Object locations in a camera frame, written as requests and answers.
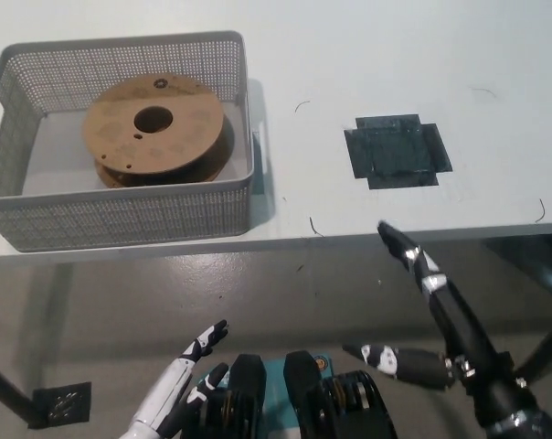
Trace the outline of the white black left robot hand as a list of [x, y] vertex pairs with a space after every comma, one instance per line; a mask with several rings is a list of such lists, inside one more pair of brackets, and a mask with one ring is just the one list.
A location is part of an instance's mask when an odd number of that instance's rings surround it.
[[193, 377], [193, 368], [228, 333], [225, 319], [208, 327], [193, 339], [159, 376], [130, 421], [124, 438], [172, 438], [181, 430], [181, 422], [199, 408], [228, 371], [219, 364], [186, 397], [181, 399]]

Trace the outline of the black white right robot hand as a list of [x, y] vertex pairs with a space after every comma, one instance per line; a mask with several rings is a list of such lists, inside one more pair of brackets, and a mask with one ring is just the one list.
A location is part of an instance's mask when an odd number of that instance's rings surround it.
[[462, 383], [486, 436], [552, 438], [552, 418], [538, 406], [533, 393], [517, 382], [449, 276], [402, 231], [383, 220], [377, 231], [389, 253], [413, 275], [446, 347], [473, 371]]

